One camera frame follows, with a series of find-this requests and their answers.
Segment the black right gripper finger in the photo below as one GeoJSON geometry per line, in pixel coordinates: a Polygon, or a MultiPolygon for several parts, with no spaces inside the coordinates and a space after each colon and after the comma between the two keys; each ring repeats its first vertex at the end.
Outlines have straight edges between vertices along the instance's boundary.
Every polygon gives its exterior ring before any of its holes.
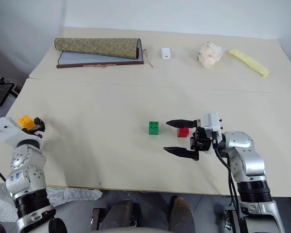
{"type": "Polygon", "coordinates": [[[190,158],[190,159],[193,159],[195,161],[199,160],[198,151],[187,150],[186,148],[181,148],[181,147],[164,147],[163,149],[165,151],[167,151],[168,153],[171,153],[171,154],[176,155],[178,157],[190,158]]]}
{"type": "Polygon", "coordinates": [[[176,119],[176,120],[170,120],[166,122],[167,125],[175,127],[175,128],[195,128],[197,127],[197,121],[196,120],[184,120],[184,119],[176,119]]]}

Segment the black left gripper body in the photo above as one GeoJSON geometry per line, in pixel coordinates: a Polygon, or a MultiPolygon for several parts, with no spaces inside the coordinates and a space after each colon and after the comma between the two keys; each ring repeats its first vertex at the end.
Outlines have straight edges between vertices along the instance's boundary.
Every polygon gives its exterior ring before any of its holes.
{"type": "Polygon", "coordinates": [[[27,128],[22,128],[22,131],[27,133],[27,134],[30,134],[30,135],[38,136],[39,138],[43,138],[42,134],[37,133],[37,132],[42,132],[43,131],[43,129],[41,127],[36,126],[36,127],[32,128],[30,130],[28,130],[27,128]]]}

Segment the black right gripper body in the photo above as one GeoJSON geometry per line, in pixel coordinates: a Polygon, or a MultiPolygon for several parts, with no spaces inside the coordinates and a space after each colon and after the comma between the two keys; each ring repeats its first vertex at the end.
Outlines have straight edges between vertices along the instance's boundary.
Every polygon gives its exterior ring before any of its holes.
{"type": "Polygon", "coordinates": [[[190,137],[190,147],[193,151],[192,159],[199,160],[200,151],[208,151],[211,147],[212,140],[207,136],[205,128],[201,127],[201,120],[193,121],[195,131],[190,137]]]}

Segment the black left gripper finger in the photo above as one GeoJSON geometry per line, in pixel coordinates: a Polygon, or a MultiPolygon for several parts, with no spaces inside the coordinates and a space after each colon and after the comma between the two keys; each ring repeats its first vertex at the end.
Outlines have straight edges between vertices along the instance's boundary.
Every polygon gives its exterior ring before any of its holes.
{"type": "Polygon", "coordinates": [[[46,128],[45,128],[45,124],[44,124],[43,120],[41,120],[40,118],[36,117],[34,119],[34,123],[35,123],[36,126],[41,127],[43,129],[42,132],[45,131],[46,128]]]}

